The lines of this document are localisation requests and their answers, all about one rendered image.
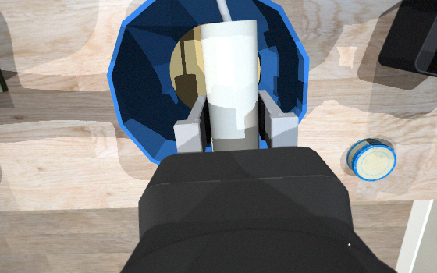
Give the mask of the blue bucket with metal handle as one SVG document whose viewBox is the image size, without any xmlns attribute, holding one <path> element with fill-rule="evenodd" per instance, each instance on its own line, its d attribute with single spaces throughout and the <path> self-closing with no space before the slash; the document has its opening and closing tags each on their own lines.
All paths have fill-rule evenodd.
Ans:
<svg viewBox="0 0 437 273">
<path fill-rule="evenodd" d="M 159 165 L 178 154 L 173 127 L 199 95 L 211 126 L 205 152 L 268 148 L 258 91 L 300 124 L 309 60 L 271 0 L 147 0 L 122 21 L 106 76 L 119 126 Z"/>
</svg>

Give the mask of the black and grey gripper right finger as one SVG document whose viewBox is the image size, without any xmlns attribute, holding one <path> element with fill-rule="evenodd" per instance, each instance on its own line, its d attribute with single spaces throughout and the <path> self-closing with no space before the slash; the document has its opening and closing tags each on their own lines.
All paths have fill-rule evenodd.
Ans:
<svg viewBox="0 0 437 273">
<path fill-rule="evenodd" d="M 258 91 L 258 127 L 268 148 L 297 147 L 299 118 L 283 113 L 266 90 Z"/>
</svg>

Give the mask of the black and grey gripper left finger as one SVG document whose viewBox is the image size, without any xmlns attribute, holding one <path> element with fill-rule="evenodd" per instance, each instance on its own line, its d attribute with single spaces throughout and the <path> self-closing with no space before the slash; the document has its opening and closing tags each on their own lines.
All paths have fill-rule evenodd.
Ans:
<svg viewBox="0 0 437 273">
<path fill-rule="evenodd" d="M 199 95 L 187 120 L 177 120 L 173 128 L 178 154 L 205 152 L 211 142 L 207 95 Z"/>
</svg>

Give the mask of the round tin with cream lid and blue rim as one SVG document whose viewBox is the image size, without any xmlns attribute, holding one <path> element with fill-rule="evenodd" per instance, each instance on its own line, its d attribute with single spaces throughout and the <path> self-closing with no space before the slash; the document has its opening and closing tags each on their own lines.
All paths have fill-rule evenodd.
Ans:
<svg viewBox="0 0 437 273">
<path fill-rule="evenodd" d="M 392 148 L 376 139 L 363 139 L 348 150 L 346 163 L 360 179 L 377 181 L 395 168 L 396 154 Z"/>
</svg>

